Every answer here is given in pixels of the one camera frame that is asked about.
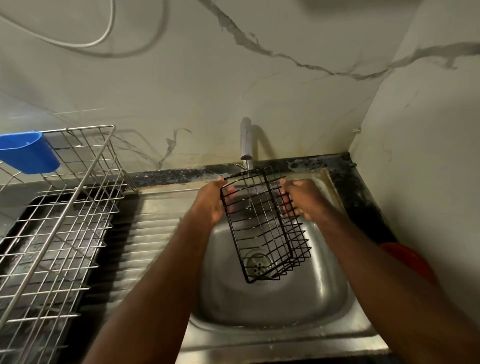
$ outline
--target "stained countertop edge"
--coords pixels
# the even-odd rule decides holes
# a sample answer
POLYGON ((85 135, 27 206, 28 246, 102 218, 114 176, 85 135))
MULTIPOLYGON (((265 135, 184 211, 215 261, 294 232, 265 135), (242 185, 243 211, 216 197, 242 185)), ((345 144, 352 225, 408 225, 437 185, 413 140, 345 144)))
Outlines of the stained countertop edge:
MULTIPOLYGON (((255 168, 274 167, 281 173, 305 172, 327 168, 349 218, 374 242, 396 242, 385 224, 367 186, 361 179, 348 152, 320 156, 281 158, 254 162, 255 168)), ((236 163, 214 164, 188 169, 155 170, 129 173, 137 187, 213 180, 241 171, 236 163)))

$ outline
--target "person's left hand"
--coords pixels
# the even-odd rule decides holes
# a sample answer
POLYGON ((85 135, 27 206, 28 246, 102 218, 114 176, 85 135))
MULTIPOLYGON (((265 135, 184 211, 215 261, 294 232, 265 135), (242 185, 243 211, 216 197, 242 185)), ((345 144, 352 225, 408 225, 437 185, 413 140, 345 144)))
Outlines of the person's left hand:
MULTIPOLYGON (((200 213, 207 214, 209 221, 214 226, 223 216, 223 204, 220 199, 221 188, 227 183, 222 176, 217 177, 217 181, 210 182, 203 186, 197 194, 192 205, 192 210, 199 210, 200 213)), ((225 200, 230 201, 235 192, 235 187, 229 186, 225 191, 225 200)))

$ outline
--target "wall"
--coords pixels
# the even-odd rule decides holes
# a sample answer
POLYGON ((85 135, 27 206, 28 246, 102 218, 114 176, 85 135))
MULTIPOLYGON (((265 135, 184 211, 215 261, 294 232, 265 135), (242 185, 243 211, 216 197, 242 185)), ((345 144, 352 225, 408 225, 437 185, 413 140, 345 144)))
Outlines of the wall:
POLYGON ((350 149, 402 243, 480 324, 476 0, 425 0, 350 149))
MULTIPOLYGON (((112 35, 63 49, 0 22, 0 132, 116 124, 128 171, 346 151, 416 0, 122 0, 112 35)), ((0 11, 86 42, 108 1, 5 0, 0 11)))

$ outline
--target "red object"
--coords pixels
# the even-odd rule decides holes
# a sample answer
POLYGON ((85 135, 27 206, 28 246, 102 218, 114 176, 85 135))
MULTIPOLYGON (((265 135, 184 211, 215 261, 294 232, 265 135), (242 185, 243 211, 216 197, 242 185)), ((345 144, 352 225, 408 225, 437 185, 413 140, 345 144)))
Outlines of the red object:
POLYGON ((415 250, 399 243, 383 243, 380 247, 392 257, 414 270, 428 282, 438 286, 438 280, 428 262, 415 250))

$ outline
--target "faucet spout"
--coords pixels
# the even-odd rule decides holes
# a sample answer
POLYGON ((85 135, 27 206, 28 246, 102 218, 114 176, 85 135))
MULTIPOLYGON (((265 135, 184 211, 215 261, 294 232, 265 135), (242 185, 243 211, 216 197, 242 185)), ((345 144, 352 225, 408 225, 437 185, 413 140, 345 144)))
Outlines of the faucet spout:
POLYGON ((251 170, 252 167, 252 121, 250 118, 243 118, 240 123, 240 159, 243 160, 243 165, 246 170, 251 170))

